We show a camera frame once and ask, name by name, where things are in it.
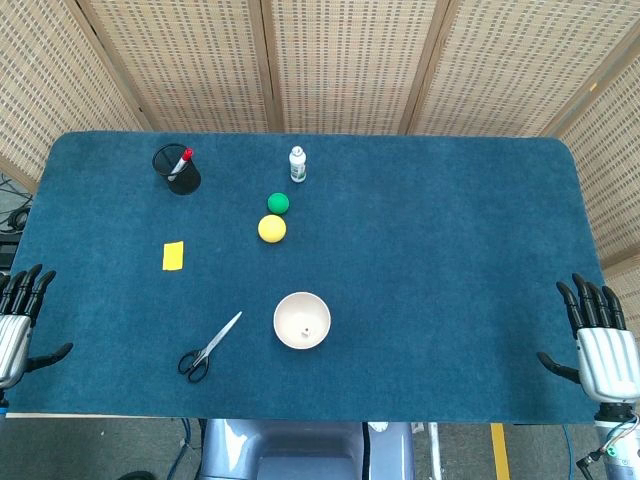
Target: robotic hand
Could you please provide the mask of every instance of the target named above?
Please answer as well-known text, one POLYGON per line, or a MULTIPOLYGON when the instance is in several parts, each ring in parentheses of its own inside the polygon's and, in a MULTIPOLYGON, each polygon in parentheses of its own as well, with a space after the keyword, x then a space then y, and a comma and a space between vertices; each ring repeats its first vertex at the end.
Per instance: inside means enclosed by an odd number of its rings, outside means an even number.
POLYGON ((73 347, 66 343, 51 355, 28 358, 31 333, 36 326, 47 286, 56 275, 47 272, 36 282, 42 265, 11 278, 0 278, 0 419, 6 415, 8 402, 4 391, 13 387, 25 373, 53 365, 73 347))
POLYGON ((633 334, 626 329, 620 301, 609 287, 602 291, 573 274, 579 303, 562 282, 556 286, 564 298, 580 369, 565 367, 538 352, 540 362, 555 375, 582 386, 600 402, 595 415, 601 446, 576 465, 587 480, 588 467, 604 456, 611 480, 640 480, 640 417, 633 411, 640 399, 640 357, 633 334))

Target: scissor handle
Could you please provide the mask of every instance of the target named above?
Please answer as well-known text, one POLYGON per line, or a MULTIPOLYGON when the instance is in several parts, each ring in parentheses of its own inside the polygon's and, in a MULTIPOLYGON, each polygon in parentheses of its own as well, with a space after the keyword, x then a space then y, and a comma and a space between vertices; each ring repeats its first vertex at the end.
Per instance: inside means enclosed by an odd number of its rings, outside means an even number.
POLYGON ((191 383, 198 383, 204 378, 209 371, 209 357, 204 357, 198 365, 194 366, 193 363, 198 358, 200 350, 192 350, 185 353, 180 362, 178 362, 178 372, 187 376, 187 380, 191 383))

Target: scissor blade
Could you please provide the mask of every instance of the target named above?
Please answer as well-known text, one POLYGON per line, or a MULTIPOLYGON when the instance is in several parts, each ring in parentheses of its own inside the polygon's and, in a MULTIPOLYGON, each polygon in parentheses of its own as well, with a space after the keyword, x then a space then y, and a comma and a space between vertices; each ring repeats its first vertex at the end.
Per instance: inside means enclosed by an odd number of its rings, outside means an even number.
POLYGON ((220 343, 220 340, 222 340, 224 338, 224 336, 229 333, 229 330, 231 330, 233 328, 233 326, 236 324, 236 322, 238 321, 238 319, 240 318, 240 315, 242 315, 242 312, 238 312, 236 314, 235 317, 233 317, 229 323, 227 323, 224 327, 222 327, 222 330, 220 330, 215 337, 213 337, 213 339, 209 342, 209 344, 205 347, 204 351, 203 351, 203 357, 206 357, 207 355, 209 355, 211 353, 211 350, 213 350, 214 348, 216 348, 216 346, 220 343))

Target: small bottle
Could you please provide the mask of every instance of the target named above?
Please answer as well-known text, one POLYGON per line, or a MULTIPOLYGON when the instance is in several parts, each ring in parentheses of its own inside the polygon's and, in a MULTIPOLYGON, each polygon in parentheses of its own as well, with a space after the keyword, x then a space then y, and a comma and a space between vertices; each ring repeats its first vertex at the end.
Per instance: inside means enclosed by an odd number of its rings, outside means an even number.
POLYGON ((291 180, 296 183, 304 182, 307 178, 307 155, 302 150, 302 147, 295 146, 291 149, 289 154, 289 163, 291 164, 291 180))

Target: ball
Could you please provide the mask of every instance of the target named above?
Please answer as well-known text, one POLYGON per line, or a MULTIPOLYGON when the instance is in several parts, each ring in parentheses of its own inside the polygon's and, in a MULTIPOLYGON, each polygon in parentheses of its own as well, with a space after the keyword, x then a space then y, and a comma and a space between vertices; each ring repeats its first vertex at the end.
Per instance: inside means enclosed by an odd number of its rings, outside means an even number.
POLYGON ((267 207, 271 213, 282 215, 289 210, 289 199, 284 193, 272 193, 267 199, 267 207))
POLYGON ((258 235, 267 243, 276 243, 284 238, 287 233, 287 225, 277 215, 262 217, 258 223, 258 235))

